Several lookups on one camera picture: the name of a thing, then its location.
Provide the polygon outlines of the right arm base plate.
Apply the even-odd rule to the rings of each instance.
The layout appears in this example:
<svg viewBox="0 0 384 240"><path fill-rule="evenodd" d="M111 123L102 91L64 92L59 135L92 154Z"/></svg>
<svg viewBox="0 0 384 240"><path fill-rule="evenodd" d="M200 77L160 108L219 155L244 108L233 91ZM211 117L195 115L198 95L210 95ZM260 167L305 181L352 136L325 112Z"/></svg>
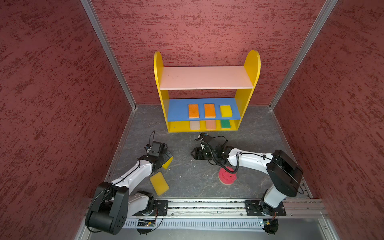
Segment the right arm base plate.
<svg viewBox="0 0 384 240"><path fill-rule="evenodd" d="M260 200L246 200L244 203L248 217L285 217L287 215L283 202L280 202L276 208L265 203L260 204Z"/></svg>

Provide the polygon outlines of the cream white sponge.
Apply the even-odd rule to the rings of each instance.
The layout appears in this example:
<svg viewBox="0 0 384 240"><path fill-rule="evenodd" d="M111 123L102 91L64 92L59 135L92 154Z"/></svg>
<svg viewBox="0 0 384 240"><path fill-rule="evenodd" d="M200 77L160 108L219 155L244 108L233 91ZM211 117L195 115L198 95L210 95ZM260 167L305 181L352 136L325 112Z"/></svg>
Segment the cream white sponge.
<svg viewBox="0 0 384 240"><path fill-rule="evenodd" d="M191 131L198 131L200 130L200 122L199 121L190 121L190 130Z"/></svg>

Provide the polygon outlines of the large yellow sponge front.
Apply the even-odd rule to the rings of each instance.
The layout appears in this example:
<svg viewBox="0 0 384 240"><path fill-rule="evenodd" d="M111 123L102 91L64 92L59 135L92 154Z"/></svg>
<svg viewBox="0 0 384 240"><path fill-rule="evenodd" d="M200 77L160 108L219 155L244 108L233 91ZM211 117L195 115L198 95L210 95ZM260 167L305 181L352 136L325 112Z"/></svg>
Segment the large yellow sponge front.
<svg viewBox="0 0 384 240"><path fill-rule="evenodd" d="M168 183L166 182L161 172L158 172L155 175L151 176L150 182L158 196L163 195L170 189Z"/></svg>

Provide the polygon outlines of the small yellow square sponge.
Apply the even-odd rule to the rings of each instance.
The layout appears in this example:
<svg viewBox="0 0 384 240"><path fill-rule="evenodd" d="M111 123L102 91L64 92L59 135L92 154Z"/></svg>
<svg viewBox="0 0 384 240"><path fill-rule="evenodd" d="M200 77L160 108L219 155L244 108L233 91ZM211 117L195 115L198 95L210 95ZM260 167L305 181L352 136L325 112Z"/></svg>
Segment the small yellow square sponge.
<svg viewBox="0 0 384 240"><path fill-rule="evenodd" d="M230 105L221 105L220 111L222 118L231 118L233 116L232 108Z"/></svg>

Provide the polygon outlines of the orange sponge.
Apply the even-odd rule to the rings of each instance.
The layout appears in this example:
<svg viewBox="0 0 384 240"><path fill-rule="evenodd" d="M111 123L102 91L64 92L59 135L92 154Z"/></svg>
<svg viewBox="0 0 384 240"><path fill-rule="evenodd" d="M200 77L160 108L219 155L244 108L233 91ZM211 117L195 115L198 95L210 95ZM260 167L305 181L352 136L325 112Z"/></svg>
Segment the orange sponge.
<svg viewBox="0 0 384 240"><path fill-rule="evenodd" d="M205 104L204 112L206 119L214 119L216 118L216 109L214 104Z"/></svg>
<svg viewBox="0 0 384 240"><path fill-rule="evenodd" d="M191 105L188 105L188 107L189 107L189 119L199 119L200 118L199 105L191 104Z"/></svg>

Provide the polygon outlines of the pink round smiley sponge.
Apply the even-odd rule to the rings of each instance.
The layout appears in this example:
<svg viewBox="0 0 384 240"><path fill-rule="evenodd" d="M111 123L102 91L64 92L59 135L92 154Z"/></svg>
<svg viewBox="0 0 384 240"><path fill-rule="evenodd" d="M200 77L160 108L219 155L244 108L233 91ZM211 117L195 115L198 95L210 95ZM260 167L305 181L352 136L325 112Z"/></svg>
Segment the pink round smiley sponge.
<svg viewBox="0 0 384 240"><path fill-rule="evenodd" d="M219 170L219 180L224 185L232 185L237 180L237 174L232 174L226 171L224 168Z"/></svg>

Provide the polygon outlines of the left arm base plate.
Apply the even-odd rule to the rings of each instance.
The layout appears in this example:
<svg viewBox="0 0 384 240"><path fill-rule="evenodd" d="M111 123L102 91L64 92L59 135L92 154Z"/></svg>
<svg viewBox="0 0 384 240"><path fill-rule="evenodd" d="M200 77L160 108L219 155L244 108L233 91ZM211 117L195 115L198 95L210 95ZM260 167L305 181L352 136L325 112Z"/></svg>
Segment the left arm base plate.
<svg viewBox="0 0 384 240"><path fill-rule="evenodd" d="M151 216L166 216L168 212L168 200L154 200L154 208Z"/></svg>

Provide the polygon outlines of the green sponge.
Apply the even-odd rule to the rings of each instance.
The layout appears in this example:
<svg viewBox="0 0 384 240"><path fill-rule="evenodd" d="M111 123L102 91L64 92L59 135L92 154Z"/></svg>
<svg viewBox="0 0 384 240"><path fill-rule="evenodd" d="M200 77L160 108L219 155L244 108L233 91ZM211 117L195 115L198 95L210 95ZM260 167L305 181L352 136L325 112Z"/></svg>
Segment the green sponge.
<svg viewBox="0 0 384 240"><path fill-rule="evenodd" d="M222 129L230 129L231 127L232 126L231 126L230 120L221 120Z"/></svg>

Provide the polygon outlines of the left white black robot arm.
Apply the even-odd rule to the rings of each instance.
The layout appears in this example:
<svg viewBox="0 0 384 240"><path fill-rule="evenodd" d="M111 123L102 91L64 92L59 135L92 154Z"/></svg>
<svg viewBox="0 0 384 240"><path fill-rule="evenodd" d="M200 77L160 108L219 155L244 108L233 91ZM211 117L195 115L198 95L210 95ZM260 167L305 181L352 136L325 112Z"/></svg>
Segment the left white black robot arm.
<svg viewBox="0 0 384 240"><path fill-rule="evenodd" d="M153 194L138 191L132 197L130 195L141 181L168 163L173 156L168 145L160 142L147 144L145 151L146 154L139 157L122 176L98 185L85 218L90 232L116 235L123 229L127 218L137 213L158 216Z"/></svg>

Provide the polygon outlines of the salmon pink sponge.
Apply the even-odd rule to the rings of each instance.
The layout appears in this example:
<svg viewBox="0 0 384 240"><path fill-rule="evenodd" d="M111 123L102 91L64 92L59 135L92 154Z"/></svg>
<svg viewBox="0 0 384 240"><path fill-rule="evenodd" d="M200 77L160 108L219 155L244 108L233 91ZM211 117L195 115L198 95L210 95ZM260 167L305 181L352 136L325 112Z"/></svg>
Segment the salmon pink sponge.
<svg viewBox="0 0 384 240"><path fill-rule="evenodd" d="M206 121L206 130L213 130L215 131L217 129L216 121Z"/></svg>

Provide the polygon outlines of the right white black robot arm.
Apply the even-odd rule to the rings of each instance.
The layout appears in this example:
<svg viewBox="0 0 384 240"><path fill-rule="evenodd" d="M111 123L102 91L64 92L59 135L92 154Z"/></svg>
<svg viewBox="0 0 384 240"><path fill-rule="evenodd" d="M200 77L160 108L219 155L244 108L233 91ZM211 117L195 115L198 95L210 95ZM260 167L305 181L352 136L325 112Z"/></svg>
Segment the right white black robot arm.
<svg viewBox="0 0 384 240"><path fill-rule="evenodd" d="M215 137L201 133L196 139L200 146L191 151L195 160L207 160L213 166L219 166L219 179L225 185L235 180L239 168L248 168L270 177L273 185L266 190L255 210L264 216L270 216L283 207L287 197L303 194L301 187L303 169L284 151L262 154L240 150L219 144Z"/></svg>

